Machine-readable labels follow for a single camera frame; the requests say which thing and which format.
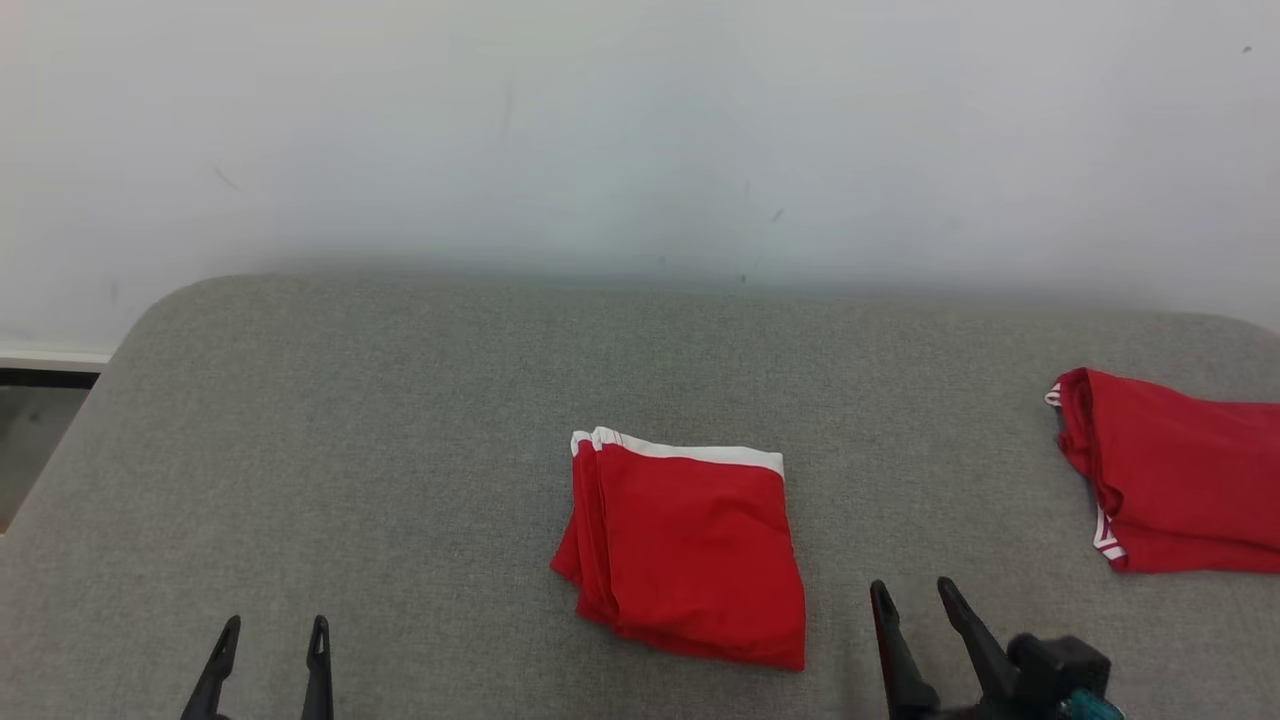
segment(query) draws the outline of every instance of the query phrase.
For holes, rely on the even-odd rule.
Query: folded red shorts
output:
[[[573,514],[552,569],[577,612],[659,650],[804,669],[804,587],[782,456],[573,433]]]
[[[1079,368],[1044,397],[1093,484],[1116,570],[1280,573],[1280,404],[1212,402]]]

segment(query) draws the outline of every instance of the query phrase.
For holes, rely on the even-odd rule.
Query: wall stain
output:
[[[227,183],[227,187],[234,190],[236,192],[243,192],[238,184],[233,183],[232,179],[223,173],[221,165],[214,165],[214,172],[218,173],[218,177]]]
[[[18,340],[36,340],[35,334],[28,333],[27,331],[24,331],[22,328],[0,325],[0,336],[5,336],[5,334],[13,336],[13,337],[15,337]]]
[[[502,143],[511,140],[511,117],[516,113],[516,83],[507,81],[502,99]]]

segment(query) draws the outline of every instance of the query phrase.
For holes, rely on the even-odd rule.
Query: gray table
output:
[[[233,717],[883,716],[888,583],[925,676],[978,694],[937,601],[1074,633],[1134,717],[1272,717],[1280,578],[1124,577],[1043,404],[1094,365],[1280,401],[1280,338],[1220,318],[256,277],[120,347],[0,541],[0,715],[175,717],[243,616]],[[547,562],[571,430],[781,451],[809,667],[675,657],[573,615]]]

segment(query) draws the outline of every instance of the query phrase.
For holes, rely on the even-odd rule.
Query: white trim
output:
[[[573,457],[577,457],[577,443],[582,442],[584,439],[591,439],[591,433],[584,430],[573,430],[573,437],[570,438],[568,441],[568,451],[573,455]]]
[[[1053,383],[1053,387],[1048,388],[1048,392],[1044,393],[1044,402],[1053,407],[1062,406],[1062,383]]]
[[[0,368],[19,370],[59,370],[101,373],[111,355],[106,352],[45,352],[40,350],[0,350]]]
[[[1129,555],[1125,548],[1120,547],[1120,541],[1111,532],[1111,518],[1102,511],[1101,505],[1098,506],[1098,525],[1093,530],[1093,547],[1107,560],[1116,560]]]
[[[657,442],[648,442],[640,438],[635,438],[627,434],[622,434],[617,430],[611,430],[609,428],[595,428],[590,434],[577,430],[573,433],[572,438],[572,451],[577,455],[577,445],[584,441],[590,439],[591,446],[595,450],[603,448],[605,445],[618,445],[635,452],[636,455],[644,455],[645,457],[687,457],[690,460],[700,460],[703,462],[717,462],[721,465],[750,465],[753,468],[764,468],[765,470],[772,470],[778,474],[780,478],[786,479],[782,471],[782,454],[781,452],[764,452],[763,450],[753,450],[750,447],[676,447],[672,445],[659,445]]]

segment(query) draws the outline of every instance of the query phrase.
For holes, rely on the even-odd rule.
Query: stack of clothes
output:
[[[552,569],[577,614],[659,650],[804,670],[804,587],[782,455],[576,432]]]

